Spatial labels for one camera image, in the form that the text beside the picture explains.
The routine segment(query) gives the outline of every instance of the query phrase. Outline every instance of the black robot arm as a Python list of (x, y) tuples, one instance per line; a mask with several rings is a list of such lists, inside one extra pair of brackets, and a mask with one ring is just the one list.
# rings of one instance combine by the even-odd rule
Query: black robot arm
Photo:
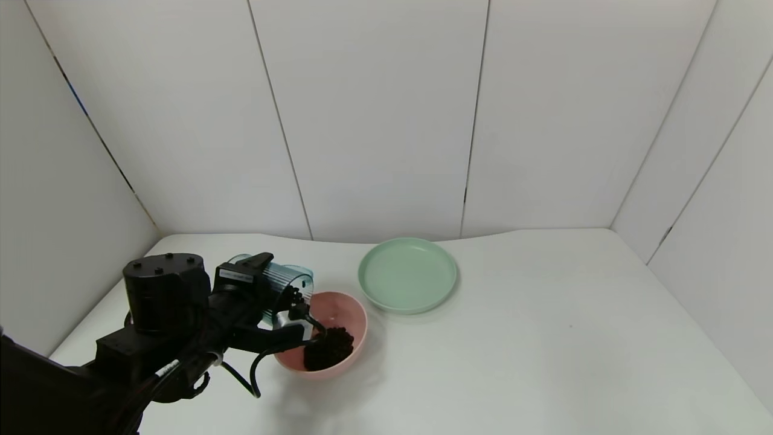
[[(129, 262), (131, 321), (97, 340), (94, 360), (82, 367), (63, 367), (2, 337), (2, 433), (133, 434), (151, 401), (200, 394), (206, 371), (228, 348), (262, 358), (307, 343), (314, 327), (324, 333), (309, 315), (310, 293), (286, 283), (272, 259), (263, 253), (223, 263), (212, 287), (198, 255)], [(261, 320), (273, 329), (257, 327)]]

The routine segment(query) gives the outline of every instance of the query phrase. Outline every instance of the label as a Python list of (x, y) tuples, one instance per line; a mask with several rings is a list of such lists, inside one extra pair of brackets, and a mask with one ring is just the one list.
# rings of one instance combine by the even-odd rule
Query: label
[(233, 270), (221, 269), (220, 276), (223, 278), (235, 279), (236, 281), (241, 281), (243, 283), (252, 283), (253, 281), (253, 277), (251, 275), (241, 272), (234, 272)]

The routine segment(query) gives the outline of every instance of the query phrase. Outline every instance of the black cable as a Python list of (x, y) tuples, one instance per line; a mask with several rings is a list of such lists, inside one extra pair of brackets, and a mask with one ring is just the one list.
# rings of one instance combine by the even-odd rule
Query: black cable
[[(166, 372), (161, 378), (157, 378), (158, 380), (155, 380), (153, 378), (149, 379), (145, 383), (141, 385), (141, 387), (137, 390), (135, 393), (135, 402), (137, 402), (137, 405), (131, 405), (127, 406), (126, 410), (134, 409), (134, 411), (131, 414), (131, 417), (128, 420), (124, 420), (124, 431), (123, 435), (132, 435), (134, 431), (135, 422), (139, 420), (142, 413), (145, 411), (145, 408), (150, 405), (150, 402), (153, 401), (153, 398), (155, 395), (160, 391), (164, 386), (166, 386), (169, 383), (170, 379), (173, 379), (177, 372), (181, 369), (183, 369), (186, 365), (190, 363), (190, 360), (183, 361), (178, 363), (175, 367), (170, 369), (168, 372)], [(147, 382), (150, 382), (150, 388), (148, 389)]]
[[(299, 346), (305, 346), (307, 344), (316, 343), (317, 341), (323, 340), (325, 337), (327, 337), (328, 330), (325, 328), (321, 323), (319, 323), (314, 317), (311, 316), (311, 314), (306, 313), (304, 316), (307, 322), (312, 324), (317, 330), (319, 330), (319, 334), (317, 334), (315, 337), (313, 337), (311, 340), (302, 341), (297, 346), (293, 346), (292, 348), (296, 348)], [(286, 351), (288, 349), (286, 344), (279, 344), (277, 346), (274, 346), (272, 348), (268, 348), (265, 351), (262, 351), (260, 354), (258, 354), (257, 357), (252, 361), (252, 365), (250, 366), (250, 386), (252, 388), (252, 394), (253, 396), (260, 398), (261, 397), (261, 390), (257, 387), (257, 379), (255, 375), (255, 371), (257, 370), (257, 363), (261, 362), (261, 359), (265, 358), (267, 355), (275, 354), (277, 352)]]
[(274, 346), (272, 348), (268, 348), (265, 351), (262, 351), (260, 354), (255, 357), (255, 359), (252, 361), (252, 365), (250, 366), (250, 385), (252, 387), (252, 395), (256, 398), (261, 397), (261, 389), (257, 387), (257, 379), (255, 379), (255, 370), (257, 369), (257, 363), (261, 362), (261, 359), (265, 358), (267, 355), (275, 354), (277, 352), (281, 352), (283, 350), (286, 350), (285, 348), (287, 345), (282, 346)]
[(250, 386), (250, 383), (247, 382), (247, 380), (239, 374), (239, 372), (236, 371), (235, 368), (231, 367), (230, 364), (223, 361), (220, 363), (220, 365), (223, 366), (239, 383), (248, 391), (252, 396), (255, 396), (255, 391), (253, 391), (252, 387)]

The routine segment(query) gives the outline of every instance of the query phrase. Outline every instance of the green plate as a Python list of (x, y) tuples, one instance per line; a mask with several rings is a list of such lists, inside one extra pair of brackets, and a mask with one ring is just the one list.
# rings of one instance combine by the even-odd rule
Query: green plate
[(454, 259), (421, 238), (394, 238), (371, 249), (359, 264), (359, 284), (379, 308), (401, 314), (431, 310), (456, 283)]

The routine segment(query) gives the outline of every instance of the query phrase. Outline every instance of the cable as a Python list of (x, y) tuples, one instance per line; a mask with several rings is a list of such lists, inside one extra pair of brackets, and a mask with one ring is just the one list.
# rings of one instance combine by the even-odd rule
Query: cable
[[(311, 343), (316, 343), (317, 341), (325, 339), (328, 334), (327, 328), (323, 326), (321, 323), (319, 323), (314, 317), (311, 316), (311, 314), (306, 313), (304, 316), (307, 322), (312, 324), (317, 330), (319, 330), (319, 334), (317, 334), (315, 337), (313, 337), (311, 340), (302, 341), (297, 346), (293, 346), (292, 348), (300, 347), (300, 346), (306, 346)], [(260, 354), (258, 354), (257, 357), (252, 361), (252, 365), (250, 366), (250, 386), (252, 388), (252, 394), (256, 398), (261, 397), (261, 390), (257, 387), (257, 379), (255, 375), (255, 371), (257, 370), (257, 364), (261, 362), (261, 359), (265, 358), (266, 355), (275, 354), (277, 352), (286, 351), (287, 345), (286, 344), (278, 344), (272, 348), (268, 348), (265, 351), (262, 351)]]
[(220, 365), (225, 368), (239, 383), (248, 391), (252, 396), (255, 396), (255, 391), (253, 391), (252, 387), (250, 386), (250, 383), (247, 382), (247, 380), (239, 374), (239, 372), (236, 371), (235, 368), (231, 367), (230, 364), (223, 361), (220, 363)]
[(258, 354), (257, 357), (255, 357), (255, 359), (252, 361), (252, 365), (250, 366), (250, 385), (252, 386), (252, 395), (255, 396), (257, 399), (261, 397), (261, 389), (257, 387), (257, 379), (255, 379), (255, 370), (257, 369), (257, 363), (261, 362), (261, 359), (265, 358), (267, 355), (281, 352), (285, 348), (286, 348), (286, 345), (274, 346), (272, 348), (268, 348), (265, 351), (262, 351), (260, 354)]
[(123, 414), (124, 409), (130, 410), (134, 409), (134, 411), (131, 413), (131, 416), (128, 420), (125, 420), (125, 426), (123, 435), (130, 435), (132, 434), (132, 431), (135, 428), (134, 422), (138, 421), (140, 418), (140, 415), (145, 411), (145, 408), (150, 405), (150, 402), (155, 397), (156, 393), (164, 388), (166, 384), (169, 383), (170, 379), (173, 379), (177, 372), (184, 368), (186, 365), (190, 363), (190, 360), (180, 362), (179, 360), (174, 360), (173, 362), (170, 362), (169, 364), (165, 365), (163, 368), (158, 370), (154, 377), (151, 377), (147, 381), (143, 382), (142, 385), (140, 385), (140, 388), (137, 390), (137, 392), (134, 393), (134, 401), (135, 404), (132, 404), (129, 406), (129, 402), (132, 401), (130, 399), (129, 402), (127, 402), (127, 405), (124, 406), (124, 408), (119, 411), (119, 413), (116, 415), (116, 418), (113, 420), (113, 424), (117, 423), (121, 420), (121, 414)]

